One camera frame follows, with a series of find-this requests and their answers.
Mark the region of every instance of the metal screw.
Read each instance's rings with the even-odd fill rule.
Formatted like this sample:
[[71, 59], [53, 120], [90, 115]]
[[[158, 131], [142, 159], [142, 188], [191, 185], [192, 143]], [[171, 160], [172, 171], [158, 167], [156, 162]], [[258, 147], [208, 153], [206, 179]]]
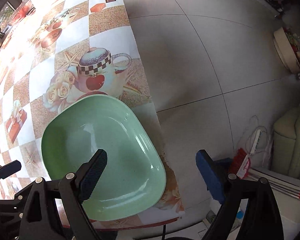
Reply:
[[74, 173], [68, 173], [67, 175], [66, 175], [66, 178], [67, 179], [73, 179], [74, 178]]
[[228, 178], [234, 180], [234, 179], [237, 179], [237, 175], [235, 175], [233, 173], [229, 173]]
[[266, 179], [266, 178], [260, 178], [260, 181], [261, 181], [261, 183], [263, 183], [263, 184], [267, 184], [268, 183], [268, 180]]
[[42, 178], [41, 178], [41, 177], [36, 178], [35, 182], [36, 182], [36, 183], [42, 182]]

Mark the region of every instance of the tablecloth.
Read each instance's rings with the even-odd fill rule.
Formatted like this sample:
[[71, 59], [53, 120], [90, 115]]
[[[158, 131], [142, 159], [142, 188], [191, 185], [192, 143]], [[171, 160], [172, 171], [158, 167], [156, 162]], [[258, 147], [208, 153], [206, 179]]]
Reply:
[[[162, 159], [167, 184], [148, 210], [95, 221], [94, 227], [175, 221], [184, 208], [164, 158], [159, 121], [123, 0], [57, 0], [50, 8], [13, 26], [0, 49], [0, 165], [13, 160], [22, 164], [19, 172], [0, 181], [0, 199], [13, 199], [37, 177], [50, 180], [41, 154], [47, 124], [78, 99], [102, 93], [119, 98], [136, 114]], [[95, 50], [105, 51], [107, 58], [83, 66], [83, 55]], [[57, 206], [62, 223], [68, 225], [60, 200]]]

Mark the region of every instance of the tiled floor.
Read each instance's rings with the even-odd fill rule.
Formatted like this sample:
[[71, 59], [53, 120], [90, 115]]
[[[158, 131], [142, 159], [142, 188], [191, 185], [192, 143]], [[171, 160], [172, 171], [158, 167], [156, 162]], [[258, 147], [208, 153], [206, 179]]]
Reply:
[[[206, 149], [232, 157], [249, 120], [271, 131], [300, 103], [300, 81], [273, 44], [281, 26], [256, 0], [124, 0], [186, 215], [167, 226], [205, 217], [210, 194], [195, 165]], [[122, 231], [150, 236], [162, 227]]]

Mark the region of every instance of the black cable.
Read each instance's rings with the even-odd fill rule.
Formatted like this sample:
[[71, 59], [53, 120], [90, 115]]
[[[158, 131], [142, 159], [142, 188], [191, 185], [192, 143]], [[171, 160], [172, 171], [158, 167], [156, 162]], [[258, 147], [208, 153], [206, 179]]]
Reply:
[[161, 240], [164, 240], [165, 236], [166, 236], [166, 225], [163, 225], [162, 238], [161, 238]]

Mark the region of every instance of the green plastic basin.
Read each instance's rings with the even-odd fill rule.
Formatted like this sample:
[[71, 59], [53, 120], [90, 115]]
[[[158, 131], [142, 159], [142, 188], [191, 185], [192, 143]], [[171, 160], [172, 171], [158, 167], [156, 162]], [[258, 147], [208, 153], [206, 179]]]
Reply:
[[54, 118], [42, 137], [42, 157], [52, 180], [75, 172], [100, 148], [108, 163], [83, 207], [90, 219], [115, 220], [153, 206], [166, 175], [146, 131], [120, 100], [85, 97]]

